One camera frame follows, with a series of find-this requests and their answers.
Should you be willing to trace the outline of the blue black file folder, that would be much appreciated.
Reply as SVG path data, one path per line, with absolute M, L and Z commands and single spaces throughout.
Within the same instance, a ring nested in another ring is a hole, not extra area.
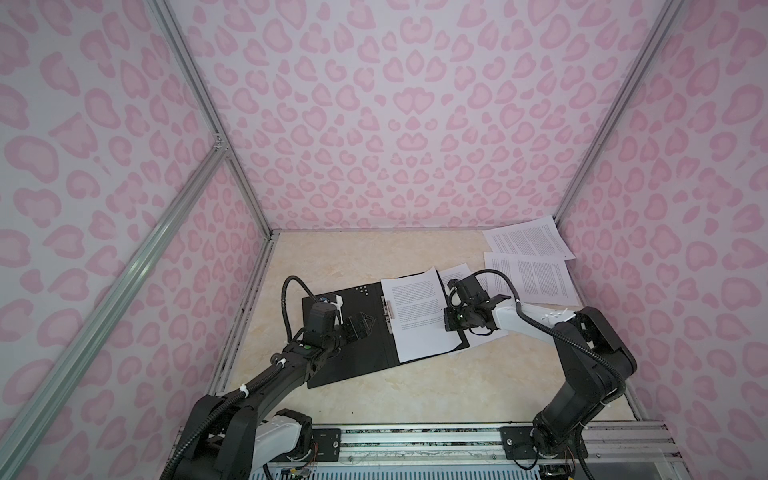
M 346 345 L 338 355 L 329 358 L 319 372 L 308 381 L 310 389 L 419 361 L 400 363 L 398 360 L 394 336 L 388 333 L 383 316 L 381 281 L 317 294 L 314 298 L 305 297 L 302 299 L 303 320 L 313 303 L 330 303 L 328 296 L 334 294 L 343 298 L 344 323 L 348 316 L 364 312 L 375 318 L 374 331 L 368 338 Z M 469 347 L 467 335 L 454 332 L 460 335 L 462 344 L 448 353 Z

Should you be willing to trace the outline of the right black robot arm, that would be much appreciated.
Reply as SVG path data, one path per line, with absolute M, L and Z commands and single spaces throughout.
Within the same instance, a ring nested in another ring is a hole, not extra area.
M 491 296 L 474 274 L 451 280 L 448 288 L 446 330 L 504 330 L 555 346 L 564 384 L 532 421 L 531 449 L 539 457 L 570 449 L 587 423 L 625 393 L 637 371 L 629 348 L 597 308 L 546 308 L 523 302 L 516 291 Z

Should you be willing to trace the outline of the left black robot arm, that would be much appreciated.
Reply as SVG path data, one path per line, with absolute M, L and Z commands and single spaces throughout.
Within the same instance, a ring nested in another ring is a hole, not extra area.
M 303 327 L 289 335 L 263 372 L 222 396 L 196 402 L 160 477 L 248 479 L 275 459 L 312 463 L 319 450 L 312 418 L 291 409 L 267 415 L 343 347 L 367 338 L 375 324 L 367 313 L 344 317 L 336 303 L 313 302 Z

